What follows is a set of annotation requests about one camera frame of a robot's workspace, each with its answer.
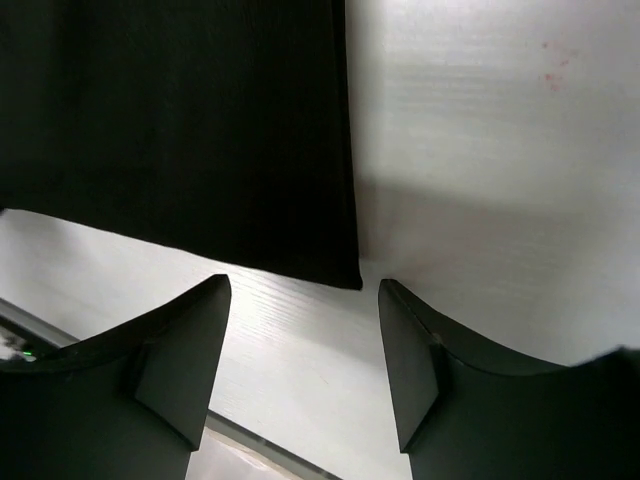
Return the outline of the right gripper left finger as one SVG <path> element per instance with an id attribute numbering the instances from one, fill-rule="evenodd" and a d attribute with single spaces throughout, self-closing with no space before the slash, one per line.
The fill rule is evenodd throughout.
<path id="1" fill-rule="evenodd" d="M 5 479 L 182 479 L 226 332 L 224 275 L 35 361 L 1 365 Z"/>

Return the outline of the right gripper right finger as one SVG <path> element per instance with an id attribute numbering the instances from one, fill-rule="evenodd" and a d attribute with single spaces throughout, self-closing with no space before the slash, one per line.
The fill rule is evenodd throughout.
<path id="1" fill-rule="evenodd" d="M 494 342 L 400 282 L 378 309 L 400 451 L 416 479 L 635 479 L 639 354 L 574 366 Z"/>

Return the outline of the black t shirt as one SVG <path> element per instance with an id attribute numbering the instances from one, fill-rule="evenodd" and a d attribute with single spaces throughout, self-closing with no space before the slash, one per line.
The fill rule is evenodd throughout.
<path id="1" fill-rule="evenodd" d="M 5 1 L 1 205 L 358 290 L 341 1 Z"/>

